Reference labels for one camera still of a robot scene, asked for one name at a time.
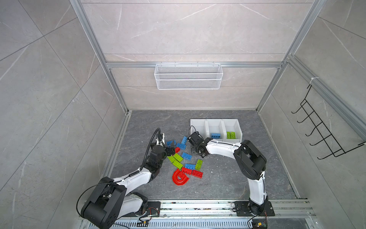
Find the blue lego brick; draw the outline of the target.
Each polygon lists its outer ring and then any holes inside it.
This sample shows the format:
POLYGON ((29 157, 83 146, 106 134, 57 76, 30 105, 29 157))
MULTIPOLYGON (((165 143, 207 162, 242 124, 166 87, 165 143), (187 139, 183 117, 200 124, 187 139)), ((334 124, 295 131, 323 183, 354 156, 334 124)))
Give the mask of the blue lego brick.
POLYGON ((213 139, 221 139, 221 134, 220 133, 211 133, 211 138, 213 138, 213 139))

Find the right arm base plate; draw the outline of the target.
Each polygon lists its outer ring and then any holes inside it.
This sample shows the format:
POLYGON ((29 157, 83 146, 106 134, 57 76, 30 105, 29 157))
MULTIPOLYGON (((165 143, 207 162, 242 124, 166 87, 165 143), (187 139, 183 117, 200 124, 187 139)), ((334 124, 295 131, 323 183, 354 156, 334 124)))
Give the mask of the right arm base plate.
POLYGON ((237 214, 238 217, 249 217, 249 216, 275 216, 272 203, 268 200, 262 205, 257 205, 252 201, 235 201, 232 211, 237 214))

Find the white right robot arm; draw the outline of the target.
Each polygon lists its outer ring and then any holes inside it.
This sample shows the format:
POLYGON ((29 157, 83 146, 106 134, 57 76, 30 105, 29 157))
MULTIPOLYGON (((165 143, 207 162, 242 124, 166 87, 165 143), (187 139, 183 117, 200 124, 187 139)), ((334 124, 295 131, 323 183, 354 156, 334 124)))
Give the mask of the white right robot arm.
POLYGON ((187 140, 194 152, 202 158, 208 155, 221 155, 234 159, 242 174, 248 179, 251 213, 259 215, 264 212, 268 202, 265 186, 267 159, 251 141, 229 143, 209 137, 204 139, 197 131, 193 132, 187 140))

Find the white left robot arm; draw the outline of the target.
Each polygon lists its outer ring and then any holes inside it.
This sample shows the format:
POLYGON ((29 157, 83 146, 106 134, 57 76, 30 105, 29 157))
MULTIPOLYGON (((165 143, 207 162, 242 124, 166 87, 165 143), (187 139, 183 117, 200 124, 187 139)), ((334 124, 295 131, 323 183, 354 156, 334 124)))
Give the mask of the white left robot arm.
POLYGON ((160 172, 167 156, 175 154, 175 147, 162 143, 151 144, 150 155, 135 172, 111 179, 102 178, 78 212, 99 229, 109 229, 120 217, 128 214, 143 216, 148 208, 148 198, 134 190, 151 182, 160 172))

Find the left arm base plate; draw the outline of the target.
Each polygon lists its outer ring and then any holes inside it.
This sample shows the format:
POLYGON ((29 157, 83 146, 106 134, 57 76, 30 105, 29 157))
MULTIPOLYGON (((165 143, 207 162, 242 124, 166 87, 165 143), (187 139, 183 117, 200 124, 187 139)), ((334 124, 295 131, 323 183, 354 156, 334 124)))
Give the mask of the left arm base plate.
POLYGON ((155 217, 160 216, 161 202, 160 201, 148 201, 143 203, 140 209, 134 213, 137 217, 155 217))

